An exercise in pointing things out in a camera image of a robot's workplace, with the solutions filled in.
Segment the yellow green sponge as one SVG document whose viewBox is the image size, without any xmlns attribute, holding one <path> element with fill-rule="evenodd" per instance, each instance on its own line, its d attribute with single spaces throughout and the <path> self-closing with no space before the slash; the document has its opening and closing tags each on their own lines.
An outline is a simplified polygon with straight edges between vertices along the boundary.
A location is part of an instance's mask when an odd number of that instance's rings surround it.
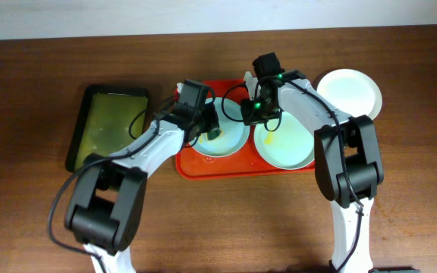
<svg viewBox="0 0 437 273">
<path fill-rule="evenodd" d="M 206 133 L 202 133 L 199 138 L 200 143 L 213 141 L 217 138 L 219 138 L 222 134 L 222 130 L 219 128 L 212 129 L 211 131 L 208 131 Z"/>
</svg>

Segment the light blue plate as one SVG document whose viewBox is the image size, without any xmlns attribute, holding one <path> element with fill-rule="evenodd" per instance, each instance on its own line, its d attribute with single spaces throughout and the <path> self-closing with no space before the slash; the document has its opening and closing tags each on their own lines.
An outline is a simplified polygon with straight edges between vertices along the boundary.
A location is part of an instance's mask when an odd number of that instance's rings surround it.
<svg viewBox="0 0 437 273">
<path fill-rule="evenodd" d="M 250 127 L 242 121 L 232 121 L 225 116 L 222 111 L 222 97 L 215 99 L 214 106 L 221 133 L 214 140 L 209 140 L 207 134 L 202 133 L 193 145 L 193 149 L 209 157 L 229 156 L 244 146 L 250 134 Z"/>
</svg>

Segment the pale green plate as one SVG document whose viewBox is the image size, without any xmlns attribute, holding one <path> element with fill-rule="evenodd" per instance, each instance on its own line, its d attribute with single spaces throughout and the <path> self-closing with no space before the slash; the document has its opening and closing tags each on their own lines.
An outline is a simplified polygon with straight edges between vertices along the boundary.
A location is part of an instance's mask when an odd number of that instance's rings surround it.
<svg viewBox="0 0 437 273">
<path fill-rule="evenodd" d="M 283 112 L 279 119 L 254 128 L 253 141 L 259 155 L 270 165 L 284 169 L 305 168 L 314 161 L 314 140 L 310 132 L 291 114 Z"/>
</svg>

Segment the white plate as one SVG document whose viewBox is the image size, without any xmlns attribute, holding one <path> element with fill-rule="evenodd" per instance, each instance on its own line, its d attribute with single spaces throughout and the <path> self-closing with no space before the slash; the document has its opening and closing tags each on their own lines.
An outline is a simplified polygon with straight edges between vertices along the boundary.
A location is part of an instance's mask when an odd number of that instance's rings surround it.
<svg viewBox="0 0 437 273">
<path fill-rule="evenodd" d="M 382 109 L 382 94 L 377 83 L 365 73 L 353 69 L 328 72 L 316 91 L 339 110 L 354 117 L 375 119 Z"/>
</svg>

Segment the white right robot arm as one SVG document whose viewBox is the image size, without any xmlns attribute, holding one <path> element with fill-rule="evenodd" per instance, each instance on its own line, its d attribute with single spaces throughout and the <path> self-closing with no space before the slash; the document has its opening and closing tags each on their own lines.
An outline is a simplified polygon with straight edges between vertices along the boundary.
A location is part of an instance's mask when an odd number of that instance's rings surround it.
<svg viewBox="0 0 437 273">
<path fill-rule="evenodd" d="M 324 99 L 306 76 L 286 71 L 275 53 L 257 57 L 244 82 L 241 102 L 246 125 L 266 127 L 283 113 L 313 136 L 316 183 L 330 202 L 334 228 L 333 272 L 372 272 L 369 217 L 384 170 L 373 120 L 354 117 Z"/>
</svg>

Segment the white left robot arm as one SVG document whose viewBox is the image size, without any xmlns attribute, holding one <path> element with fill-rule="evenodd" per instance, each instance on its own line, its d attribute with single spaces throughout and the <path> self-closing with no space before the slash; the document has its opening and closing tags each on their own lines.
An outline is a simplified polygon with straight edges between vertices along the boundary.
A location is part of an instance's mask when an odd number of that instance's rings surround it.
<svg viewBox="0 0 437 273">
<path fill-rule="evenodd" d="M 212 87 L 185 80 L 178 97 L 149 129 L 108 156 L 92 154 L 75 182 L 64 226 L 82 243 L 97 272 L 132 272 L 130 244 L 140 225 L 149 177 L 202 133 L 219 128 Z"/>
</svg>

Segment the red plastic tray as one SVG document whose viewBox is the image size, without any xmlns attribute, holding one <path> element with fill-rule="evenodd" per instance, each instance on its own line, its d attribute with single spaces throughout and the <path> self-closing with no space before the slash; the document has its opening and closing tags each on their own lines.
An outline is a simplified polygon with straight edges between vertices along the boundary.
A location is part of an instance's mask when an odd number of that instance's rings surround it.
<svg viewBox="0 0 437 273">
<path fill-rule="evenodd" d="M 204 83 L 211 86 L 217 97 L 222 97 L 228 89 L 242 83 L 236 80 L 205 80 Z M 232 90 L 226 99 L 231 99 L 240 104 L 241 100 L 248 99 L 248 92 L 245 88 Z M 284 170 L 276 168 L 267 163 L 257 152 L 253 141 L 253 130 L 244 144 L 236 153 L 220 158 L 213 158 L 198 153 L 195 149 L 197 143 L 192 148 L 181 150 L 175 157 L 175 167 L 178 173 L 190 180 L 210 180 L 232 177 L 249 177 L 267 174 L 288 174 L 305 171 L 314 171 L 314 160 L 305 167 L 296 170 Z"/>
</svg>

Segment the black tray with soapy water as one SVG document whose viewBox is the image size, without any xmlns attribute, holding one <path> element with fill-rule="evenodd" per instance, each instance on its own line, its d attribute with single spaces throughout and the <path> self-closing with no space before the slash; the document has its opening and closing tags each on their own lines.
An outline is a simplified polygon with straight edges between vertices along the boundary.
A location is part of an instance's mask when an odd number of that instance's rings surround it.
<svg viewBox="0 0 437 273">
<path fill-rule="evenodd" d="M 144 130 L 148 102 L 144 88 L 89 85 L 80 104 L 65 169 L 76 171 L 91 153 L 108 156 L 131 144 Z"/>
</svg>

